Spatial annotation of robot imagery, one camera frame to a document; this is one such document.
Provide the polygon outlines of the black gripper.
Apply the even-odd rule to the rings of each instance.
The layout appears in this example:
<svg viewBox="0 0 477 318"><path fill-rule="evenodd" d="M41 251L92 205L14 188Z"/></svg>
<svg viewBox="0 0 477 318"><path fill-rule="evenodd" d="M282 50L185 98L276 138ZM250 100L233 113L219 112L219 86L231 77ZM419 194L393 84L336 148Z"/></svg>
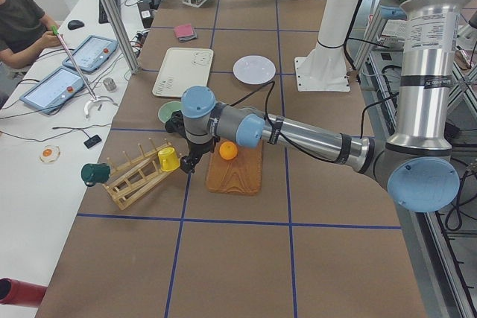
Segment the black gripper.
<svg viewBox="0 0 477 318"><path fill-rule="evenodd" d="M180 169L183 172L190 174L195 172L195 166L199 163L202 156L213 151L213 139L210 139L203 144L196 144L189 140L187 140L187 143L189 153L180 158Z"/></svg>

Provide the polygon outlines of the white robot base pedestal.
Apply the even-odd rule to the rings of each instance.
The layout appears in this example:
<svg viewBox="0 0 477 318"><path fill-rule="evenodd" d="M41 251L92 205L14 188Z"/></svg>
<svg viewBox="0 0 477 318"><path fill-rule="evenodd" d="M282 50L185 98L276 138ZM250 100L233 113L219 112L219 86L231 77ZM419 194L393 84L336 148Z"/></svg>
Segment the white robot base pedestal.
<svg viewBox="0 0 477 318"><path fill-rule="evenodd" d="M326 0L315 48L307 57L294 59L300 92L350 90L344 49L359 1Z"/></svg>

